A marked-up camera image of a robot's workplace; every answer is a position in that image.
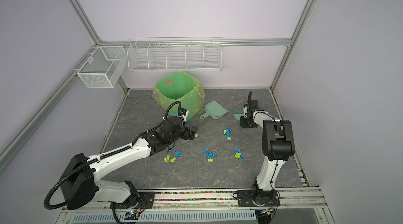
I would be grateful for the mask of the mint green hand brush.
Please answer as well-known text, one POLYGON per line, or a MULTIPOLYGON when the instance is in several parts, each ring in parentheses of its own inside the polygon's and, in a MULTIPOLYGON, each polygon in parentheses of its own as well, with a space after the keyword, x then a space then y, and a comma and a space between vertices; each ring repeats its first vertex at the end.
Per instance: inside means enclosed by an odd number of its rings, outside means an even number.
POLYGON ((234 113, 235 119, 240 121, 240 119, 245 116, 244 107, 235 107, 233 109, 233 113, 234 113))

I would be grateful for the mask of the mint green dustpan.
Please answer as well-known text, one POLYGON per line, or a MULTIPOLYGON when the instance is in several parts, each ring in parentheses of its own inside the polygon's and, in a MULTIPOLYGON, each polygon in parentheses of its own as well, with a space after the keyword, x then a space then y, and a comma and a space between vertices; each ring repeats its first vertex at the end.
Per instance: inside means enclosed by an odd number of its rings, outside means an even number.
POLYGON ((216 100, 209 102, 204 106, 204 109, 205 113, 199 117, 201 120, 204 120, 208 117, 217 120, 228 113, 228 110, 221 106, 216 100))

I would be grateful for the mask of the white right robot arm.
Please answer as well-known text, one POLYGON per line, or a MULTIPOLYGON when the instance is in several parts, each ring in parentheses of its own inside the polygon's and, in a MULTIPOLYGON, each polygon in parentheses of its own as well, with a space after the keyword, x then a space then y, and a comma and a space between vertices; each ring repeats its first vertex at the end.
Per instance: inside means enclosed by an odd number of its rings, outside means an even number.
POLYGON ((275 190, 275 181, 289 158, 295 154, 292 123, 270 115, 259 107, 258 101, 248 94, 240 117, 240 126, 244 129, 262 128, 262 152, 264 161, 259 175, 252 186, 253 192, 275 190))

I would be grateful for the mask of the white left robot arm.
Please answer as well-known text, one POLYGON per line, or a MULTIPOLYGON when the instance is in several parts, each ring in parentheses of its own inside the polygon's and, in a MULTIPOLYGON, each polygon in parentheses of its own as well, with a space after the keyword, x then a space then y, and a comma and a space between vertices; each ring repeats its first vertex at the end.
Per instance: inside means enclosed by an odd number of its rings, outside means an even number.
POLYGON ((132 182, 105 181, 104 177, 134 161, 170 151, 179 139, 194 140, 198 127, 186 126, 188 115, 181 102, 175 101, 162 122, 139 133, 131 143, 89 157, 75 155, 45 196, 44 208, 75 210, 92 202, 109 202, 112 208, 138 208, 142 198, 132 182))

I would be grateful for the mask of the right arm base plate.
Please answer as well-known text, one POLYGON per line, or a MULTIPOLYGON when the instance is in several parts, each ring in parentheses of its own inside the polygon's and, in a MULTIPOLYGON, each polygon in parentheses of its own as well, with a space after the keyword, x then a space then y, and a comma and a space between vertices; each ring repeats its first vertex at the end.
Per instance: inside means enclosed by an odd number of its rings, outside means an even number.
POLYGON ((239 207, 277 207, 280 197, 276 190, 238 190, 234 193, 239 207))

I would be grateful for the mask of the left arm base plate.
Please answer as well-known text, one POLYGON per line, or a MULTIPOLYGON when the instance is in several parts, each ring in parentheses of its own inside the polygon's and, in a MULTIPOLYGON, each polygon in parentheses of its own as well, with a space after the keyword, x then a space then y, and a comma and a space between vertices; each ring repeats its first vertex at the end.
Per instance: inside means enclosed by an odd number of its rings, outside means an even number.
POLYGON ((132 194, 123 203, 115 203, 114 209, 150 209, 153 207, 154 198, 154 191, 139 192, 132 194))

